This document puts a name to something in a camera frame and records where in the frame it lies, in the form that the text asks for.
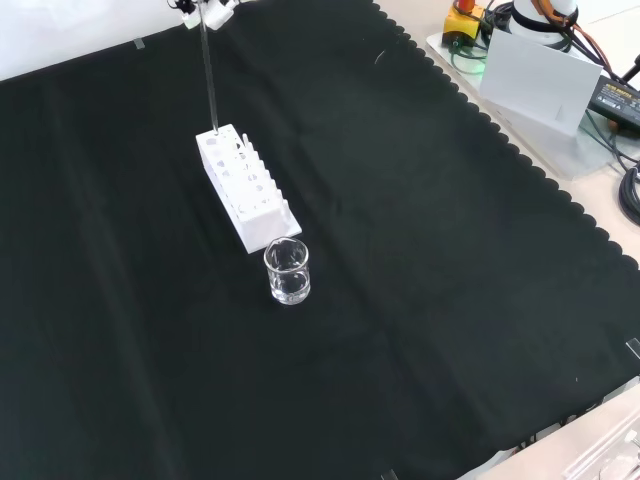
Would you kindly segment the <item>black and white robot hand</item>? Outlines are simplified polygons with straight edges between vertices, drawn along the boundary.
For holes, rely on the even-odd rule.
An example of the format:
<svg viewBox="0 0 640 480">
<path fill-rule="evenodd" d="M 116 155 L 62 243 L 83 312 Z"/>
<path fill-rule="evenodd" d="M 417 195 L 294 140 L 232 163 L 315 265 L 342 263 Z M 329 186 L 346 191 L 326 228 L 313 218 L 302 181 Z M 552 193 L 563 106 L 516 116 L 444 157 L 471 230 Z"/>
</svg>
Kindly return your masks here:
<svg viewBox="0 0 640 480">
<path fill-rule="evenodd" d="M 181 13 L 182 22 L 188 29 L 204 26 L 217 31 L 231 19 L 241 1 L 175 0 L 168 1 L 167 4 L 172 10 Z"/>
</svg>

